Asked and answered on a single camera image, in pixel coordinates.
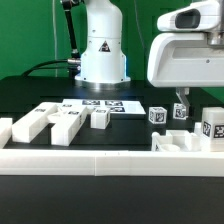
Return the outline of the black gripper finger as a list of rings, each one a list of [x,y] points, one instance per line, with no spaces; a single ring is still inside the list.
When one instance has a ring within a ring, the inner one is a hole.
[[[187,87],[177,87],[176,95],[179,101],[186,107],[186,116],[189,116],[190,103],[187,99],[187,96],[189,95],[189,89]]]

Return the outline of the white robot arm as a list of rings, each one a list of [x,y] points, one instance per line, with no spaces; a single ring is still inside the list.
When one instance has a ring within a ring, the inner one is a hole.
[[[84,0],[87,48],[76,81],[94,89],[130,81],[121,51],[122,14],[110,0]],[[147,78],[155,87],[174,87],[188,103],[191,87],[224,86],[224,0],[201,0],[157,20],[162,32],[151,44]]]

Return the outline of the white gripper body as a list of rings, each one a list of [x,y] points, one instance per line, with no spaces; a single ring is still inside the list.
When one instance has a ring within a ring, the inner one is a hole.
[[[224,86],[224,47],[205,33],[163,33],[152,42],[147,78],[155,87]]]

